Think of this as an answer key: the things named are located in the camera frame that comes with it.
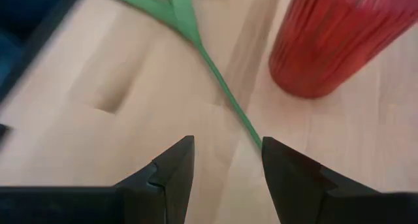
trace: green stem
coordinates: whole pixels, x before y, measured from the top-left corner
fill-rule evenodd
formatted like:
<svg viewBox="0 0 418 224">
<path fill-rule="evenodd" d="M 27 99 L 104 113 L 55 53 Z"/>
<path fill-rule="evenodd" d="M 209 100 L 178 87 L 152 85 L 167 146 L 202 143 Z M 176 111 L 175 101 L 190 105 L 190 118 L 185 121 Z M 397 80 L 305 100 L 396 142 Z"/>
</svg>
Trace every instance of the green stem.
<svg viewBox="0 0 418 224">
<path fill-rule="evenodd" d="M 222 90 L 227 95 L 227 97 L 228 97 L 229 101 L 231 102 L 233 108 L 235 109 L 236 113 L 238 114 L 238 116 L 242 120 L 242 123 L 244 123 L 245 127 L 249 131 L 249 133 L 250 133 L 252 139 L 254 140 L 255 144 L 258 146 L 259 149 L 261 149 L 262 142 L 261 142 L 260 136 L 258 135 L 257 131 L 254 129 L 254 126 L 251 124 L 250 120 L 248 119 L 248 117 L 246 116 L 244 111 L 241 109 L 241 106 L 236 101 L 234 95 L 231 93 L 231 90 L 229 89 L 227 83 L 223 79 L 222 74 L 220 73 L 219 69 L 215 66 L 215 63 L 210 58 L 209 54 L 204 49 L 203 45 L 197 44 L 196 46 L 199 49 L 199 51 L 201 52 L 202 57 L 204 58 L 204 60 L 209 65 L 210 70 L 215 74 L 215 77 L 218 80 Z"/>
</svg>

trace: black plastic jaw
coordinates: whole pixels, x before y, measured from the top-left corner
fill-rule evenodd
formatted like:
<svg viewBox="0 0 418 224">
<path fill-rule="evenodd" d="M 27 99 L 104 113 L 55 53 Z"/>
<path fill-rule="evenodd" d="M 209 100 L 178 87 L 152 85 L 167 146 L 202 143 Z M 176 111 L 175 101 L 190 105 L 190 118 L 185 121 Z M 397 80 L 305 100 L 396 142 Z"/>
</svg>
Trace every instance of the black plastic jaw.
<svg viewBox="0 0 418 224">
<path fill-rule="evenodd" d="M 416 193 L 379 193 L 271 137 L 262 155 L 281 224 L 418 223 Z"/>
<path fill-rule="evenodd" d="M 184 223 L 194 138 L 114 187 L 0 187 L 1 223 Z"/>
</svg>

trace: red cup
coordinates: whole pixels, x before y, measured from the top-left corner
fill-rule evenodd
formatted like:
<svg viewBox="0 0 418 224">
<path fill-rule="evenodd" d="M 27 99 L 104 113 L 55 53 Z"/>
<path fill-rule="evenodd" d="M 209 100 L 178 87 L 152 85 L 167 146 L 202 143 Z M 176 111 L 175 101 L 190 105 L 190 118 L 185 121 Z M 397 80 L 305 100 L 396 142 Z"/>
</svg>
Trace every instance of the red cup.
<svg viewBox="0 0 418 224">
<path fill-rule="evenodd" d="M 292 0 L 270 56 L 285 91 L 334 91 L 418 20 L 418 0 Z"/>
</svg>

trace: red ribbed cylinder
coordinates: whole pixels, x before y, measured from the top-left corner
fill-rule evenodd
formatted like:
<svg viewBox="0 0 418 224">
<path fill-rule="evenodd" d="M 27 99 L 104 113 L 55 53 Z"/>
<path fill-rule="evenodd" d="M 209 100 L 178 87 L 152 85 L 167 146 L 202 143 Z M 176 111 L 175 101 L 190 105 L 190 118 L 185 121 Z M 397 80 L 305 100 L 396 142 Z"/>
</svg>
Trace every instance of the red ribbed cylinder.
<svg viewBox="0 0 418 224">
<path fill-rule="evenodd" d="M 418 0 L 292 0 L 271 76 L 293 95 L 325 96 L 417 20 Z"/>
</svg>

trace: wooden floor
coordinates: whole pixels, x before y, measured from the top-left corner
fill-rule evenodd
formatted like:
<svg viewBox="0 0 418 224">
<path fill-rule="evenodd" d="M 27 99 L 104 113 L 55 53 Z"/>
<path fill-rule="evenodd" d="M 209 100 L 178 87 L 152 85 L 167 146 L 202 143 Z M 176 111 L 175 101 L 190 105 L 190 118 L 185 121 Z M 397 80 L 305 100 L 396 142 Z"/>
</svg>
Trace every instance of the wooden floor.
<svg viewBox="0 0 418 224">
<path fill-rule="evenodd" d="M 193 0 L 202 39 L 261 136 L 380 191 L 418 190 L 418 27 L 331 95 L 268 73 L 290 0 Z M 195 135 L 186 223 L 277 223 L 260 154 L 198 53 L 114 0 L 80 0 L 2 105 L 1 185 L 112 185 Z"/>
</svg>

